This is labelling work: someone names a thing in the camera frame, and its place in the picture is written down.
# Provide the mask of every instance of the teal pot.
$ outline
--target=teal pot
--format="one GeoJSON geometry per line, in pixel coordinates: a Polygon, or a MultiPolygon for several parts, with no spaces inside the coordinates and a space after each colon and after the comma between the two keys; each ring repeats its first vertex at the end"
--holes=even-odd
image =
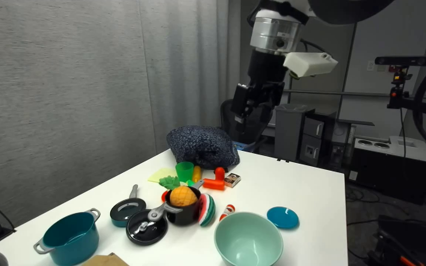
{"type": "Polygon", "coordinates": [[[99,216],[99,210],[90,208],[57,220],[34,245],[35,253],[50,253],[54,265],[60,266],[78,265],[87,260],[97,248],[96,220],[99,216]]]}

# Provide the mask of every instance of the small black pot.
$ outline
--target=small black pot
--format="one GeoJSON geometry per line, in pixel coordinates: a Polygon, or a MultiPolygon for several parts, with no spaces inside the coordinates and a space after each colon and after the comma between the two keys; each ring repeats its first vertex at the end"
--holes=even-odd
{"type": "MultiPolygon", "coordinates": [[[[189,225],[195,223],[198,216],[199,216],[199,205],[201,205],[199,204],[199,195],[201,195],[201,192],[195,188],[190,188],[190,186],[189,186],[189,189],[192,189],[192,192],[196,195],[196,201],[193,204],[183,207],[180,213],[165,211],[168,222],[176,225],[176,226],[189,226],[189,225]]],[[[165,194],[165,203],[170,207],[177,208],[177,207],[170,204],[170,192],[171,191],[168,191],[165,194]]]]}

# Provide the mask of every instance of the blue saucer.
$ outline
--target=blue saucer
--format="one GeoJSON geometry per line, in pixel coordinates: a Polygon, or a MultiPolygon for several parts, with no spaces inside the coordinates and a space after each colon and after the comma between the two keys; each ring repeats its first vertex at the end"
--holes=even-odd
{"type": "Polygon", "coordinates": [[[278,229],[295,229],[298,228],[298,216],[287,207],[273,207],[267,211],[267,219],[278,229]]]}

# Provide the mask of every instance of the teal bowl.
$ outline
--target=teal bowl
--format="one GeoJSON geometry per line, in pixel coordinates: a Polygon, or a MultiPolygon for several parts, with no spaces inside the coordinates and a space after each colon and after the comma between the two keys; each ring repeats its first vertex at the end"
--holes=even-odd
{"type": "Polygon", "coordinates": [[[272,266],[284,251],[273,223],[253,213],[233,213],[221,220],[214,244],[223,260],[235,266],[272,266]]]}

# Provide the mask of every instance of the pot handle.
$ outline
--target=pot handle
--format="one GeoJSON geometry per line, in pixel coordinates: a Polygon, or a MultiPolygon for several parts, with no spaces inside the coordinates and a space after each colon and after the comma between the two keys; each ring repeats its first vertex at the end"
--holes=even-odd
{"type": "Polygon", "coordinates": [[[94,222],[99,219],[100,213],[96,208],[90,208],[88,213],[94,217],[94,222]]]}
{"type": "Polygon", "coordinates": [[[176,207],[171,207],[171,205],[168,205],[168,204],[162,204],[161,205],[167,213],[182,213],[182,208],[176,208],[176,207]]]}
{"type": "Polygon", "coordinates": [[[35,253],[38,253],[38,254],[47,254],[47,253],[50,253],[53,248],[45,248],[45,247],[41,245],[41,241],[38,241],[38,242],[34,244],[34,250],[35,250],[35,253]]]}

